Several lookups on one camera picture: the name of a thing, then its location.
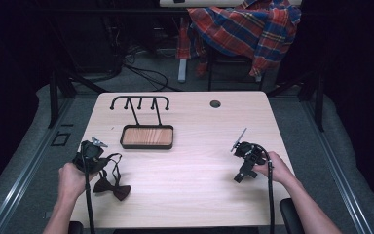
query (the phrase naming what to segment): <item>wooden table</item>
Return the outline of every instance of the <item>wooden table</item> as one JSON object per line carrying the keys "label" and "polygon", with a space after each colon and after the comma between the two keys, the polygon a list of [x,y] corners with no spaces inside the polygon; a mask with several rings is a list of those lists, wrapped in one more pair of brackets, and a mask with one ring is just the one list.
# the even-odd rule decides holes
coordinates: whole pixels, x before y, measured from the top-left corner
{"label": "wooden table", "polygon": [[[122,130],[135,124],[125,101],[117,96],[164,96],[158,100],[163,125],[174,127],[170,150],[124,149]],[[220,107],[210,106],[217,100]],[[140,124],[158,124],[151,102],[143,101],[137,111]],[[122,153],[119,163],[121,185],[131,193],[122,202],[111,192],[93,194],[93,216],[97,228],[169,228],[269,225],[268,182],[263,175],[247,176],[241,183],[233,178],[243,163],[230,152],[243,129],[241,141],[275,150],[291,169],[275,117],[262,92],[180,92],[180,93],[105,93],[93,109],[83,140],[97,137],[109,147],[101,157]],[[109,180],[113,163],[106,167]],[[92,188],[98,177],[91,182]],[[278,183],[273,184],[276,224],[283,224],[279,201],[289,197]],[[86,197],[77,201],[71,220],[89,226]]]}

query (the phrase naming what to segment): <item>forearm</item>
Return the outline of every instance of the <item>forearm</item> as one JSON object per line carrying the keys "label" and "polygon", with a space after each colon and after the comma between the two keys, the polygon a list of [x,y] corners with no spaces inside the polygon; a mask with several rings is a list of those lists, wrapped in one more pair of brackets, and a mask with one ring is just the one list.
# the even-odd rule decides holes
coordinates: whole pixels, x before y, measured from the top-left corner
{"label": "forearm", "polygon": [[330,218],[306,192],[302,183],[291,179],[284,187],[290,194],[305,233],[341,233]]}
{"label": "forearm", "polygon": [[54,205],[53,213],[44,230],[44,234],[67,234],[74,206],[74,199],[58,199]]}

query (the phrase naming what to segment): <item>black cable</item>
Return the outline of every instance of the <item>black cable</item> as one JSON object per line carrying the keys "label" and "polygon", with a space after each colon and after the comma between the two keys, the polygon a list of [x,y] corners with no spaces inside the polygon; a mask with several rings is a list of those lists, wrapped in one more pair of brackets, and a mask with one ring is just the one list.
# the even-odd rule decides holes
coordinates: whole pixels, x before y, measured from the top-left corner
{"label": "black cable", "polygon": [[88,217],[89,217],[89,220],[90,220],[91,234],[95,234],[93,204],[91,202],[90,175],[89,175],[89,172],[88,172],[87,161],[84,158],[84,153],[83,152],[84,152],[83,145],[81,144],[81,159],[82,159],[83,164],[84,164],[85,190],[86,190],[86,197],[87,197]]}
{"label": "black cable", "polygon": [[258,144],[254,144],[259,150],[261,150],[267,160],[267,166],[268,166],[268,188],[269,188],[269,206],[270,206],[270,233],[275,233],[275,204],[273,200],[273,165],[272,160],[270,159],[269,153],[264,149],[262,146]]}
{"label": "black cable", "polygon": [[[158,85],[161,85],[162,87],[161,87],[160,89],[157,88],[157,87],[155,87],[155,86],[153,85],[153,86],[157,89],[156,92],[161,91],[161,90],[163,90],[164,88],[168,88],[168,89],[171,89],[171,90],[173,90],[173,91],[177,91],[177,92],[182,92],[182,90],[179,90],[179,89],[177,89],[177,88],[174,88],[174,87],[169,86],[169,85],[168,85],[168,78],[166,77],[166,75],[164,75],[164,74],[162,74],[162,73],[160,73],[160,72],[158,72],[158,71],[148,70],[148,69],[141,69],[141,68],[137,68],[137,67],[134,67],[134,66],[127,65],[127,64],[124,64],[123,67],[125,67],[126,69],[132,71],[133,73],[135,73],[135,74],[137,74],[137,75],[143,77],[143,78],[146,79],[148,82],[150,82],[152,85],[153,85],[153,83],[156,83],[156,84],[158,84]],[[162,77],[166,80],[166,82],[163,83],[163,82],[161,82],[161,81],[159,81],[159,80],[157,80],[157,79],[155,79],[155,78],[153,78],[153,77],[148,76],[147,74],[145,74],[145,73],[143,73],[143,72],[152,72],[152,73],[158,74],[158,75],[162,76]]]}

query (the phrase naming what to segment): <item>black armrest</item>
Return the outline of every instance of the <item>black armrest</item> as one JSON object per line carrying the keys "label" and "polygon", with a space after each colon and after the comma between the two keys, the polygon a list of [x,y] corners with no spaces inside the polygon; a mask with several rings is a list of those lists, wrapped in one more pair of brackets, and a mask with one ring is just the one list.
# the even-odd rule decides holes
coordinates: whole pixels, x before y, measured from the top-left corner
{"label": "black armrest", "polygon": [[84,225],[79,221],[70,221],[68,234],[83,234]]}
{"label": "black armrest", "polygon": [[288,234],[304,234],[302,222],[299,214],[296,212],[291,198],[285,198],[280,201],[281,216],[283,216],[284,225]]}

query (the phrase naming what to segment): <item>wooden tray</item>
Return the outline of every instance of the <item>wooden tray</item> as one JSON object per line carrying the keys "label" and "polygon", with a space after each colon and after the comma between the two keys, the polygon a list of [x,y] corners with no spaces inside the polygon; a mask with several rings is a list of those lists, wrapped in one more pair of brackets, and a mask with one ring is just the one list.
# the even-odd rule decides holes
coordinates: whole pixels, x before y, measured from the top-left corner
{"label": "wooden tray", "polygon": [[125,149],[171,149],[171,125],[125,125],[120,143]]}

